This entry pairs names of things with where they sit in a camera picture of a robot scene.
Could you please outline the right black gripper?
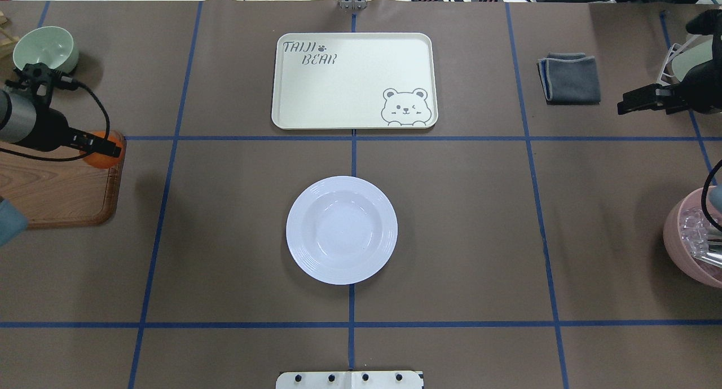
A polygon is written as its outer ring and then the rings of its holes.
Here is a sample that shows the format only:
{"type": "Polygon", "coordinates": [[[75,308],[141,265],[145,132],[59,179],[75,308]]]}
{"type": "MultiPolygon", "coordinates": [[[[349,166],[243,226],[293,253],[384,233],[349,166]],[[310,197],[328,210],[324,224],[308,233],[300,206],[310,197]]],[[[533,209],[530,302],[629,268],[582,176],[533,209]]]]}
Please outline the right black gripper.
{"type": "Polygon", "coordinates": [[[666,114],[681,112],[689,108],[691,86],[683,83],[662,85],[649,84],[622,94],[617,104],[617,114],[625,115],[642,110],[663,110],[666,114]]]}

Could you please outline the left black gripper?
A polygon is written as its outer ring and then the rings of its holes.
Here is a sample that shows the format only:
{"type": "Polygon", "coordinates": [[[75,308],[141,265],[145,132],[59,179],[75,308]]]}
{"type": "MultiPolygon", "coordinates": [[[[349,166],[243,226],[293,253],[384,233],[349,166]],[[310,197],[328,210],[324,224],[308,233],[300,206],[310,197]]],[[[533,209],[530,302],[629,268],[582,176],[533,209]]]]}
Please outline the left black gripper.
{"type": "Polygon", "coordinates": [[[95,133],[69,129],[67,147],[85,154],[101,154],[113,158],[119,158],[123,153],[123,142],[114,131],[95,133]]]}

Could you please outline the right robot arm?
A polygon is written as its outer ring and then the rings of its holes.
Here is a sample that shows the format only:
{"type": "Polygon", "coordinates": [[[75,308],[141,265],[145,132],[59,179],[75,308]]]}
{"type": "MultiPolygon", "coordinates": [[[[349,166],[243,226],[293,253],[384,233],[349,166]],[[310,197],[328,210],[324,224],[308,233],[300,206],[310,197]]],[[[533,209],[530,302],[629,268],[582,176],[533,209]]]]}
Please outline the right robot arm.
{"type": "Polygon", "coordinates": [[[657,82],[624,93],[617,114],[642,110],[720,113],[720,9],[702,12],[686,23],[685,29],[691,38],[668,50],[657,82]],[[701,36],[711,37],[711,55],[705,61],[694,61],[700,54],[689,45],[701,36]]]}

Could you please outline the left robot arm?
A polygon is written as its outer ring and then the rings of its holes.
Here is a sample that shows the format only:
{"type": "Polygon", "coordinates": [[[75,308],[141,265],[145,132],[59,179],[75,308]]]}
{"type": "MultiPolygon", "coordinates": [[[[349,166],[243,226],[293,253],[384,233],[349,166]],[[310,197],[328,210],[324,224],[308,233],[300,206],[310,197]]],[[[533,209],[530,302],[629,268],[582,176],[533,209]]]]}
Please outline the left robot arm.
{"type": "Polygon", "coordinates": [[[107,220],[124,153],[120,133],[73,129],[46,102],[2,91],[2,245],[27,229],[107,220]]]}

